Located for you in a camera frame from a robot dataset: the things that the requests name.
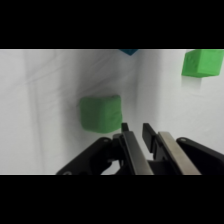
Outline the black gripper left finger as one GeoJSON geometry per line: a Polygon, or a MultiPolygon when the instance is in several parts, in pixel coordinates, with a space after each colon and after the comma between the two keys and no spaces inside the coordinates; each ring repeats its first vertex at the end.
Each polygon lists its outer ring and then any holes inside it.
{"type": "Polygon", "coordinates": [[[121,133],[113,137],[114,158],[119,161],[116,175],[153,175],[133,131],[121,124],[121,133]]]}

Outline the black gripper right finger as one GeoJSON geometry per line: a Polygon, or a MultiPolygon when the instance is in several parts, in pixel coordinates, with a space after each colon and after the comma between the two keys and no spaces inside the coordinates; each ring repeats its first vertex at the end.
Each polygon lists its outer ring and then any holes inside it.
{"type": "Polygon", "coordinates": [[[153,159],[148,161],[155,175],[200,175],[187,154],[169,132],[158,132],[143,124],[142,138],[153,159]]]}

